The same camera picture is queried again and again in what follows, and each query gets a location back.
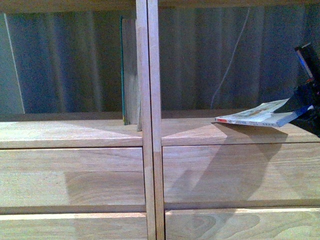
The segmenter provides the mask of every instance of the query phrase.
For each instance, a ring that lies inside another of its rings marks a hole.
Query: book
[[[320,81],[320,59],[311,43],[295,48],[301,65],[312,80]]]
[[[307,112],[308,109],[312,108],[312,106],[308,105],[295,111],[274,113],[275,110],[283,106],[288,100],[289,98],[266,102],[246,111],[231,115],[218,116],[215,118],[215,122],[279,128],[292,120],[295,120]]]
[[[141,93],[137,67],[136,20],[120,19],[122,117],[125,125],[142,131]]]

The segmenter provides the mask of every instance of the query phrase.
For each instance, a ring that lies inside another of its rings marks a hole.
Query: wooden shelf
[[[142,132],[119,113],[26,114],[0,117],[0,149],[142,146]]]
[[[217,8],[316,4],[319,0],[159,0],[160,8]],[[133,10],[135,0],[2,0],[1,13]]]
[[[135,9],[135,0],[2,0],[1,13],[82,12]]]
[[[316,4],[319,0],[159,0],[161,8],[217,8]]]
[[[162,146],[320,142],[320,138],[292,124],[280,128],[214,123],[214,116],[240,110],[163,112]]]

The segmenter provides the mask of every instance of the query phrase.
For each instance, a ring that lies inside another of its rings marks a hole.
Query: vertical wooden divider
[[[165,239],[158,0],[147,0],[156,239]]]
[[[148,240],[156,240],[147,0],[136,0],[137,70],[141,85],[143,172]]]

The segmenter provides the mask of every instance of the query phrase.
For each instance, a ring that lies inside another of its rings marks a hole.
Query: wooden panel
[[[164,117],[170,117],[170,119],[162,119],[161,143],[163,146],[186,146],[320,142],[320,138],[316,135],[292,124],[279,128],[212,124],[214,116],[234,111],[237,110],[166,112]]]
[[[148,33],[150,61],[150,93],[152,147],[154,166],[156,239],[165,239],[164,184],[161,146],[161,93],[159,57],[158,0],[148,0]]]
[[[0,150],[0,179],[0,213],[145,209],[141,148]]]
[[[135,0],[1,0],[1,13],[45,13],[134,9]]]
[[[122,119],[106,120],[108,115],[101,113],[105,118],[95,120],[89,120],[89,113],[40,114],[44,120],[37,114],[18,116],[16,121],[1,117],[0,149],[142,146],[142,133],[136,125],[124,126]],[[68,116],[86,120],[67,120]]]
[[[2,240],[146,240],[145,213],[0,216]]]
[[[319,206],[320,143],[163,147],[166,209]]]
[[[317,240],[320,208],[172,210],[167,240]]]
[[[314,4],[318,0],[159,0],[160,7],[166,8],[217,8],[248,7],[292,4]]]
[[[143,168],[148,239],[156,240],[154,158],[152,145],[147,0],[136,1],[137,70],[141,92]]]

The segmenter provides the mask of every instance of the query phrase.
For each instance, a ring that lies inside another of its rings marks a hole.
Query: book spine
[[[270,122],[230,120],[230,119],[223,119],[218,117],[215,118],[215,121],[218,123],[239,124],[239,125],[258,126],[258,127],[275,127],[275,128],[279,127],[276,123],[270,123]]]

